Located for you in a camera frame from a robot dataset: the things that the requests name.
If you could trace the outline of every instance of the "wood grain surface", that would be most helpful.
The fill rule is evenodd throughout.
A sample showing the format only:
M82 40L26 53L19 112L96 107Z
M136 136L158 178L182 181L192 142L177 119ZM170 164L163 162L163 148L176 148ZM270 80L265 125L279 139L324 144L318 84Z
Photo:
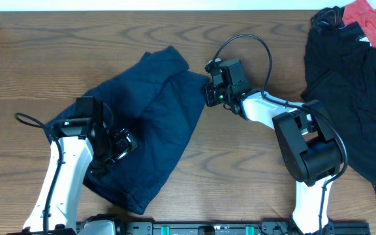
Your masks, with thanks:
M305 89L304 46L315 11L0 12L0 234L20 231L37 200L49 162L41 130L17 123L24 112L48 121L77 96L123 72L144 52L173 45L191 66L204 64L238 33L262 37L274 60L268 91L299 101ZM222 58L242 59L256 87L268 59L239 39ZM256 221L288 218L295 182L273 130L222 106L205 108L181 161L143 216L128 214L86 188L78 219L98 213L156 221ZM332 188L333 220L367 221L376 234L371 184L349 169Z

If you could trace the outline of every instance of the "wooden table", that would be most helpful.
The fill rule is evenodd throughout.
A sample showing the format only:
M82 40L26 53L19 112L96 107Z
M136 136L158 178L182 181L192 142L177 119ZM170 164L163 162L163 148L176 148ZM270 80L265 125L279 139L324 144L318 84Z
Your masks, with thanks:
M0 13L0 234L28 218L46 173L49 144L42 131L19 124L15 112L48 121L88 89L134 65L146 51L173 45L191 66L203 66L238 33L262 37L274 59L268 91L299 101L305 89L304 46L316 11L249 12L5 12ZM223 58L239 57L254 86L268 59L240 39ZM273 130L205 108L181 161L142 217L156 221L256 221L288 218L295 182ZM78 219L120 213L83 188ZM333 220L366 220L376 234L370 182L349 169L332 189Z

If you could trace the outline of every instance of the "pink towel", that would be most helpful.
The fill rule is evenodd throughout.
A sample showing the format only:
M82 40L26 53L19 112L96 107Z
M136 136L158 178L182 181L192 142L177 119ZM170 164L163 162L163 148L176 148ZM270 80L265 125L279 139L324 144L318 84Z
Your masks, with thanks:
M376 48L376 10L372 9L366 0L356 0L345 7L343 23L350 25L353 22L359 23L372 46Z

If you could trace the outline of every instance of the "dark blue cloth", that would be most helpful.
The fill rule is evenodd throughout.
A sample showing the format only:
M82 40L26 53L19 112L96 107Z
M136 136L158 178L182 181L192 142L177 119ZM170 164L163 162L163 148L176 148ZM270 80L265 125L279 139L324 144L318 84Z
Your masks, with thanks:
M188 68L168 47L144 54L135 66L84 94L108 104L114 113L111 130L128 128L139 145L101 180L86 174L85 186L130 212L144 213L179 161L204 107L200 90L209 79ZM73 114L74 104L48 126ZM104 109L106 124L109 118Z

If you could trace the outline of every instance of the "white wall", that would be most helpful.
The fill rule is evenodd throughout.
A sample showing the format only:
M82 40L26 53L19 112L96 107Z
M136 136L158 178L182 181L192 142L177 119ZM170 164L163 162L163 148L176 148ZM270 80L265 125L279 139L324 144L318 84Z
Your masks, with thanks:
M0 11L23 10L319 10L353 0L0 0ZM368 0L376 9L376 0Z

